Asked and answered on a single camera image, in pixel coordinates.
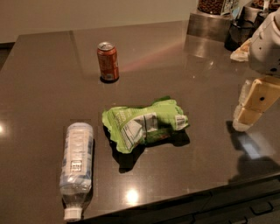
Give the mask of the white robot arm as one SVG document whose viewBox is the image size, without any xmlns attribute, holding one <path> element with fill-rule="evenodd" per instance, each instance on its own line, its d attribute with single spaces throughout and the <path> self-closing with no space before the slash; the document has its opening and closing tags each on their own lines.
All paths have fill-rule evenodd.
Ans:
<svg viewBox="0 0 280 224">
<path fill-rule="evenodd" d="M 248 63 L 262 78 L 246 80 L 234 111 L 233 127 L 247 131 L 280 98 L 280 9 L 270 13 L 254 32 Z"/>
</svg>

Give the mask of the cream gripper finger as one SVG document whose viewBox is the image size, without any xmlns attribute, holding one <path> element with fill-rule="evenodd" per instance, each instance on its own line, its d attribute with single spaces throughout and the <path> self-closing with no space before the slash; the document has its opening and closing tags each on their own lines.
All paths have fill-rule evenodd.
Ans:
<svg viewBox="0 0 280 224">
<path fill-rule="evenodd" d="M 239 103 L 241 105 L 244 105 L 247 101 L 247 98 L 249 97 L 249 91 L 251 89 L 253 81 L 252 80 L 246 80 L 241 88 L 241 93 L 239 96 Z"/>
<path fill-rule="evenodd" d="M 233 127 L 239 132 L 247 131 L 260 119 L 261 116 L 262 113 L 238 105 L 234 111 Z"/>
</svg>

